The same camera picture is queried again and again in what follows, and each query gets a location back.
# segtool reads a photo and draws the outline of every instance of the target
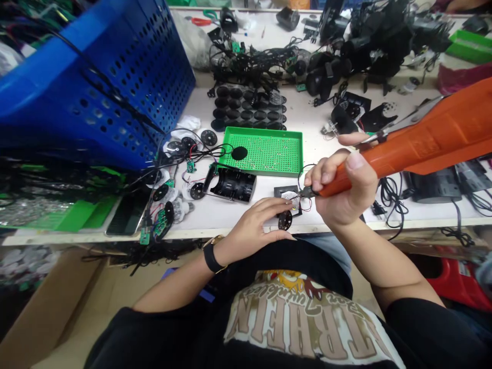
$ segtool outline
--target right hand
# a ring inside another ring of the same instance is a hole
[[[338,141],[345,146],[358,144],[368,138],[366,134],[341,135]],[[317,196],[316,210],[330,228],[355,222],[374,202],[378,188],[378,176],[374,169],[358,152],[340,149],[329,158],[321,159],[306,174],[304,185],[320,191],[335,178],[337,167],[345,163],[347,176],[352,183],[348,191],[325,198]]]

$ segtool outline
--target blue plastic basket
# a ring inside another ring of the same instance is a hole
[[[100,0],[62,33],[138,111],[168,132],[195,77],[162,0]],[[38,147],[90,165],[145,168],[161,135],[92,87],[106,85],[53,37],[0,79],[0,148]]]

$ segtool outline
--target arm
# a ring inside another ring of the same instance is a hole
[[[340,142],[353,145],[360,139],[363,137],[359,135],[352,139],[341,136]],[[417,267],[392,243],[359,219],[374,202],[378,184],[376,172],[362,155],[341,149],[330,158],[323,158],[306,174],[304,185],[312,185],[314,191],[321,190],[323,185],[334,179],[337,167],[343,162],[352,188],[330,198],[317,197],[316,210],[371,283],[381,309],[385,311],[393,301],[404,297],[420,298],[444,306]]]
[[[276,214],[291,208],[292,201],[280,198],[264,198],[247,210],[229,235],[214,245],[217,262],[226,266],[247,258],[265,245],[281,240],[294,239],[287,231],[263,232],[263,223]],[[214,276],[200,254],[180,267],[176,272],[148,290],[133,306],[144,313],[168,312],[191,303]]]

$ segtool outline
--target green tray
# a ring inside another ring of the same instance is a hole
[[[239,127],[227,127],[225,132],[224,143],[243,146],[248,150],[248,155],[236,161],[226,154],[219,159],[219,163],[257,175],[297,177],[301,172],[301,132]]]
[[[492,62],[492,39],[465,30],[457,30],[449,38],[453,44],[446,54],[475,64]]]

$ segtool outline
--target workbench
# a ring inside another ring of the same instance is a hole
[[[194,16],[203,18],[202,9],[199,8],[177,8],[179,14],[184,16]],[[259,11],[254,12],[257,25],[254,29],[248,31],[239,30],[234,37],[238,42],[245,42],[248,47],[252,44],[256,49],[262,50],[271,47],[283,47],[287,45],[292,36],[303,37],[303,24],[299,23],[297,29],[293,32],[287,32],[277,25],[275,14],[277,11]],[[301,20],[304,17],[314,14],[318,17],[320,11],[301,11]],[[457,25],[460,27],[466,18],[457,18]],[[203,27],[205,32],[214,29],[215,26]],[[261,38],[262,32],[265,29],[264,37]],[[311,44],[310,40],[300,43],[299,48],[305,48],[309,51],[314,51],[319,48],[319,45]],[[470,63],[441,55],[440,61],[451,68],[469,68],[473,66]],[[417,91],[412,95],[402,96],[395,90],[390,92],[386,97],[383,97],[381,86],[370,85],[369,90],[364,94],[362,91],[362,77],[356,76],[350,79],[348,91],[367,97],[372,100],[372,108],[377,107],[385,101],[394,101],[398,103],[397,114],[399,118],[409,114],[415,106],[422,103],[426,98],[434,98],[440,95],[439,91],[434,87],[436,82],[438,66],[432,73],[426,76],[426,83],[419,86]],[[412,71],[407,68],[402,68],[402,71],[392,78],[392,85],[400,86],[404,84],[409,76],[416,76],[419,79],[422,77],[422,70]],[[193,115],[201,119],[203,128],[210,129],[210,123],[214,119],[212,112],[215,108],[214,99],[208,98],[207,91],[214,85],[211,74],[196,73],[196,88],[191,94],[188,104],[183,112],[183,115]],[[317,163],[322,157],[332,155],[342,146],[336,139],[329,140],[320,133],[322,126],[330,117],[333,104],[329,101],[325,104],[314,108],[313,100],[307,92],[299,93],[293,86],[281,86],[280,92],[287,98],[287,112],[285,123],[289,131],[298,131],[303,134],[303,157],[304,165]],[[217,133],[218,144],[223,141],[223,133]],[[209,164],[212,163],[211,158],[204,158],[196,165],[197,172],[190,175],[190,180],[204,178],[209,169]],[[487,169],[487,176],[492,178],[490,168]],[[182,163],[176,175],[176,188],[182,189],[183,181],[181,174],[186,170],[186,163]],[[399,174],[393,175],[393,178],[399,185]],[[185,238],[200,238],[213,237],[217,234],[227,234],[236,224],[241,215],[256,201],[264,197],[272,197],[274,187],[280,186],[295,186],[297,178],[289,177],[274,177],[274,176],[258,176],[256,189],[249,204],[240,202],[231,202],[226,199],[221,199],[212,196],[205,196],[203,199],[194,201],[195,210],[186,215],[182,223],[174,224],[166,235],[166,239],[185,239]],[[406,188],[406,183],[403,182],[403,188]],[[378,192],[376,199],[379,201],[380,194]],[[434,228],[434,227],[453,227],[457,224],[456,209],[452,203],[447,204],[420,204],[404,200],[403,203],[408,208],[409,213],[405,215],[404,228]],[[479,224],[492,224],[492,218],[484,217],[476,212],[467,199],[457,203],[462,216],[463,226],[473,226]],[[307,200],[302,201],[302,206],[307,206]],[[114,242],[114,241],[137,241],[140,233],[132,237],[107,237],[104,234],[108,226],[115,208],[106,220],[102,228],[97,230],[81,230],[78,233],[64,232],[43,232],[36,230],[18,230],[14,236],[7,237],[3,245],[25,245],[25,244],[54,244],[54,243],[95,243],[95,242]],[[364,212],[364,218],[367,224],[374,230],[386,230],[388,227],[385,224],[385,219],[373,215],[370,209]],[[399,215],[392,214],[390,217],[392,224],[398,224]],[[277,229],[277,219],[271,219],[265,223],[265,231]],[[303,212],[302,216],[295,217],[289,232],[292,234],[299,233],[323,233],[329,232],[329,228],[323,223],[321,217],[316,212],[315,204],[310,212]]]

